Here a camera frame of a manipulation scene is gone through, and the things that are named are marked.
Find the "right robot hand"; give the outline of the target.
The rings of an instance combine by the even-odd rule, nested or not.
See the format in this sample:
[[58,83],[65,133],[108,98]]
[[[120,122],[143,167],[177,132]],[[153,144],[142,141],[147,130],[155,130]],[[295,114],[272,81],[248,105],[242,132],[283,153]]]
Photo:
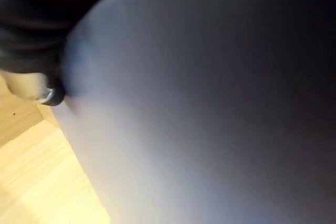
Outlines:
[[98,1],[1,0],[1,74],[13,95],[62,103],[59,65],[67,36]]

